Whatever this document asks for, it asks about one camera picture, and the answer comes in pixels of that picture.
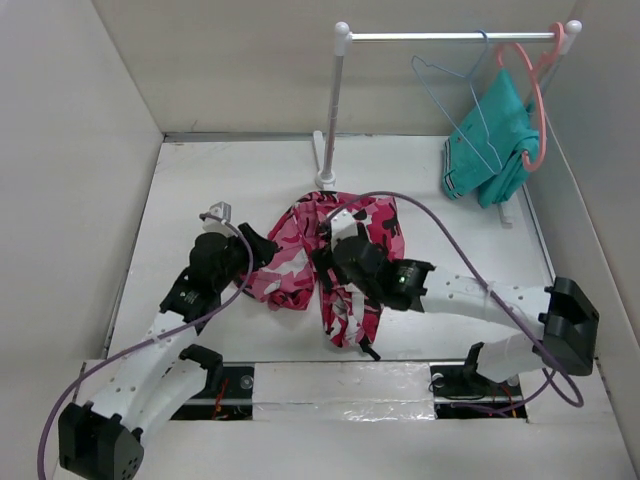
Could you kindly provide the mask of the pink camouflage trousers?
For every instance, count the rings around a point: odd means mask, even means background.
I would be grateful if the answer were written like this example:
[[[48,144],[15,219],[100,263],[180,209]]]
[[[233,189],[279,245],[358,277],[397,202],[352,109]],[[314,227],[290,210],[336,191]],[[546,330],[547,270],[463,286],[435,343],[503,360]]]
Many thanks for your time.
[[[323,329],[338,348],[358,347],[378,361],[373,350],[383,307],[345,284],[330,258],[327,217],[341,206],[355,220],[358,234],[381,248],[390,260],[404,257],[405,241],[394,198],[332,191],[305,194],[280,217],[267,238],[277,250],[265,267],[253,272],[244,293],[272,310],[307,309],[320,294]]]

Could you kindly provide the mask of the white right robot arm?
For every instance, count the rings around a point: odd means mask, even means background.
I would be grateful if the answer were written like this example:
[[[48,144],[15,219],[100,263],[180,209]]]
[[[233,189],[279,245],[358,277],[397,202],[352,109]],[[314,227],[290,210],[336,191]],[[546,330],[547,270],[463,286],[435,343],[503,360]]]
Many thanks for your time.
[[[323,285],[352,286],[367,305],[459,315],[515,329],[471,346],[462,381],[483,394],[498,382],[549,367],[569,376],[593,371],[599,313],[580,286],[558,277],[546,287],[482,285],[413,259],[389,259],[364,238],[346,237],[312,254]]]

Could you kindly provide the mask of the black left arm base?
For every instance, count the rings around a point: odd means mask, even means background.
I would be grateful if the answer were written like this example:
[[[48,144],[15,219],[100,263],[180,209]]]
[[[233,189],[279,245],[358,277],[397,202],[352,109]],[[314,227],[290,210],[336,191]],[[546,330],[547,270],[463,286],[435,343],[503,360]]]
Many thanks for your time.
[[[171,417],[174,421],[244,421],[253,419],[255,365],[225,364],[220,379],[189,399]]]

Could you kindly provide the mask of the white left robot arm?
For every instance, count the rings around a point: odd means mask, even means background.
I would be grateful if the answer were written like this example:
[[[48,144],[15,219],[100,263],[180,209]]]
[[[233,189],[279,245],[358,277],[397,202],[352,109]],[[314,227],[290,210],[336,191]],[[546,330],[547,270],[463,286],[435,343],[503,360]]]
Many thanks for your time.
[[[60,466],[83,479],[132,479],[152,436],[193,396],[222,387],[223,357],[197,344],[224,290],[269,264],[274,242],[226,221],[199,235],[142,341],[113,356],[117,371],[83,404],[58,418]]]

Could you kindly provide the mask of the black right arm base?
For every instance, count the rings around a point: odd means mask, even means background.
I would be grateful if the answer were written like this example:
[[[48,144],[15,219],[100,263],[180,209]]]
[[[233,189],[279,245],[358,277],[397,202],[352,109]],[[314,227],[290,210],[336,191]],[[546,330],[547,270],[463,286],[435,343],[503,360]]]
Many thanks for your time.
[[[526,419],[519,380],[495,383],[465,375],[461,364],[431,364],[428,390],[438,420],[487,418]]]

